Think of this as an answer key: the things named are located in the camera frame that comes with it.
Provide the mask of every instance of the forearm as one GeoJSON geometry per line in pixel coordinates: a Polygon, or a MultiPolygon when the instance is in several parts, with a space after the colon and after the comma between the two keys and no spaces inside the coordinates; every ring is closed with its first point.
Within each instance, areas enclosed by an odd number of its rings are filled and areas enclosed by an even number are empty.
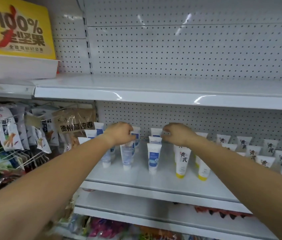
{"type": "Polygon", "coordinates": [[[282,175],[195,137],[189,146],[253,214],[282,239],[282,175]]]}
{"type": "Polygon", "coordinates": [[[31,232],[41,230],[110,148],[107,138],[98,136],[0,190],[0,226],[3,227],[0,228],[0,239],[3,236],[6,239],[34,238],[31,232]],[[24,230],[14,231],[16,224],[19,224],[17,229],[25,227],[24,230]]]}

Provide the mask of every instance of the person's right arm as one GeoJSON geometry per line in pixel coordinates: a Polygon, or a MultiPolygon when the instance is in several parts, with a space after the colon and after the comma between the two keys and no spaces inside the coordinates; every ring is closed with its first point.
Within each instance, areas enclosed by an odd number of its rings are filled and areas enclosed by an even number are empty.
{"type": "Polygon", "coordinates": [[[282,175],[240,156],[189,127],[171,123],[163,128],[163,140],[186,146],[198,155],[261,222],[282,240],[282,175]]]}

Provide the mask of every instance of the white cap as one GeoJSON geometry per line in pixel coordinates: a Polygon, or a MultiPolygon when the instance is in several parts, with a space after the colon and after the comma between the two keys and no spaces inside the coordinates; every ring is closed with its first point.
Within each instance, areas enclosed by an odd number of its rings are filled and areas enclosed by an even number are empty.
{"type": "Polygon", "coordinates": [[[149,173],[155,175],[157,173],[158,167],[151,167],[149,166],[149,173]]]}
{"type": "Polygon", "coordinates": [[[131,169],[131,165],[123,165],[124,171],[129,171],[131,169]]]}
{"type": "Polygon", "coordinates": [[[105,162],[105,163],[102,163],[102,165],[103,165],[103,168],[108,168],[110,167],[111,162],[105,162]]]}

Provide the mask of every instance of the shelf front lip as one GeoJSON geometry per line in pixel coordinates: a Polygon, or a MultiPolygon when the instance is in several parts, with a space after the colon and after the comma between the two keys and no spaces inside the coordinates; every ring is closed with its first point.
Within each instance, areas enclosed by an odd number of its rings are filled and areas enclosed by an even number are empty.
{"type": "Polygon", "coordinates": [[[165,200],[170,202],[178,202],[184,204],[199,205],[211,208],[218,208],[223,210],[232,210],[244,213],[251,213],[242,203],[227,201],[226,199],[211,199],[205,198],[204,196],[190,196],[170,192],[162,192],[151,189],[141,189],[134,186],[124,186],[117,184],[107,184],[96,181],[85,180],[80,186],[85,189],[95,189],[100,191],[121,193],[157,200],[165,200]]]}
{"type": "Polygon", "coordinates": [[[110,220],[116,220],[121,222],[127,222],[131,224],[137,224],[141,226],[148,226],[148,227],[154,227],[159,229],[165,229],[170,230],[174,232],[180,232],[183,234],[192,234],[192,235],[200,235],[200,236],[206,236],[210,238],[215,239],[227,239],[227,240],[261,240],[264,238],[253,238],[248,236],[242,236],[230,232],[221,232],[216,230],[210,230],[210,229],[204,229],[199,227],[192,227],[192,226],[186,226],[181,224],[175,224],[174,221],[162,221],[162,220],[156,220],[153,218],[142,218],[139,216],[133,216],[126,213],[115,213],[112,211],[104,211],[104,210],[98,210],[94,209],[92,207],[86,207],[86,206],[80,206],[75,205],[74,213],[76,214],[82,214],[82,215],[88,215],[88,216],[94,216],[104,219],[110,219],[110,220]]]}
{"type": "Polygon", "coordinates": [[[121,91],[37,86],[35,88],[35,97],[282,110],[282,97],[251,95],[121,91]]]}

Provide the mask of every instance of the person's left hand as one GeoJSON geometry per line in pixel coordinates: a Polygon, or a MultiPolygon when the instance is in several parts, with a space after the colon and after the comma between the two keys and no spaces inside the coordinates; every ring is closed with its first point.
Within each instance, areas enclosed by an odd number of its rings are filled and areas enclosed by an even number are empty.
{"type": "Polygon", "coordinates": [[[136,139],[135,135],[131,135],[133,127],[125,122],[114,123],[103,132],[103,136],[109,142],[110,146],[123,145],[136,139]]]}

